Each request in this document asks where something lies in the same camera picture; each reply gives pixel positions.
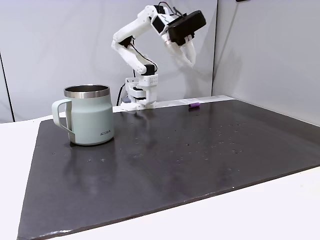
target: gray wall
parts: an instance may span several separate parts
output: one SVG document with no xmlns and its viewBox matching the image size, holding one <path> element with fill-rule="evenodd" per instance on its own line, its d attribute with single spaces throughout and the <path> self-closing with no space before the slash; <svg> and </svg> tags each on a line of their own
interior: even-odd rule
<svg viewBox="0 0 320 240">
<path fill-rule="evenodd" d="M 10 122 L 13 122 L 13 119 L 9 104 L 4 73 L 0 62 L 0 124 Z"/>
<path fill-rule="evenodd" d="M 159 67 L 158 100 L 211 95 L 217 0 L 168 1 L 182 12 L 202 10 L 195 33 L 197 63 L 179 68 L 150 30 L 135 41 Z M 132 69 L 111 49 L 113 34 L 136 19 L 150 0 L 0 0 L 0 46 L 16 120 L 51 114 L 63 88 L 79 84 L 119 88 Z"/>
<path fill-rule="evenodd" d="M 318 0 L 219 0 L 213 94 L 320 125 L 319 13 Z"/>
</svg>

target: light blue mug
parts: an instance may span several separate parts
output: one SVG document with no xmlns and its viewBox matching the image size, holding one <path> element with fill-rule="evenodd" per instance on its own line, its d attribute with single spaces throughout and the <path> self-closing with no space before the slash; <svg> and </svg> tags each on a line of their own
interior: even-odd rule
<svg viewBox="0 0 320 240">
<path fill-rule="evenodd" d="M 105 85 L 78 85 L 64 89 L 67 99 L 52 104 L 54 123 L 66 130 L 78 145 L 102 144 L 114 137 L 110 88 Z M 65 104 L 66 126 L 59 117 L 59 106 Z"/>
</svg>

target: tabletop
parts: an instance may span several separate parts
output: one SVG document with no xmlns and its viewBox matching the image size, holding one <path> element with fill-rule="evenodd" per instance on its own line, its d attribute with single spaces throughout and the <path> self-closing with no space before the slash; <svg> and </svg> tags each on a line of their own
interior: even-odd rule
<svg viewBox="0 0 320 240">
<path fill-rule="evenodd" d="M 159 102 L 157 107 L 232 99 L 227 96 L 191 98 Z M 39 125 L 47 119 L 52 116 L 0 124 L 0 212 L 1 226 L 5 229 L 1 239 L 17 238 Z M 152 239 L 201 239 L 210 235 L 217 239 L 318 239 L 319 202 L 320 167 L 317 167 L 59 239 L 150 239 L 151 236 Z"/>
</svg>

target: black table surface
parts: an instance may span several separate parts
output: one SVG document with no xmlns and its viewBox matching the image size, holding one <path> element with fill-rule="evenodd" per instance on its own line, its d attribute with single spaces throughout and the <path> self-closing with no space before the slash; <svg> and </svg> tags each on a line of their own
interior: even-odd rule
<svg viewBox="0 0 320 240">
<path fill-rule="evenodd" d="M 238 100 L 114 113 L 115 136 L 71 144 L 40 124 L 18 240 L 49 239 L 320 165 L 320 128 Z"/>
</svg>

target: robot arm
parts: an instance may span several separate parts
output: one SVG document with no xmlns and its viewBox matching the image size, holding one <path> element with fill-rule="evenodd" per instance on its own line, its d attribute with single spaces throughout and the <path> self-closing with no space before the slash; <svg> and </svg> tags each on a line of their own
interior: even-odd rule
<svg viewBox="0 0 320 240">
<path fill-rule="evenodd" d="M 145 74 L 147 71 L 145 60 L 133 47 L 133 40 L 152 28 L 151 22 L 158 16 L 155 6 L 146 6 L 133 22 L 121 28 L 113 35 L 112 48 L 130 65 L 137 73 Z"/>
<path fill-rule="evenodd" d="M 138 14 L 136 20 L 113 35 L 111 47 L 140 75 L 125 80 L 125 89 L 130 103 L 135 104 L 134 106 L 139 105 L 135 109 L 143 109 L 156 101 L 158 75 L 155 73 L 158 67 L 138 52 L 133 41 L 153 28 L 178 63 L 193 67 L 196 62 L 196 51 L 192 39 L 195 31 L 205 24 L 206 20 L 199 10 L 189 15 L 180 14 L 175 19 L 166 7 L 148 5 Z"/>
</svg>

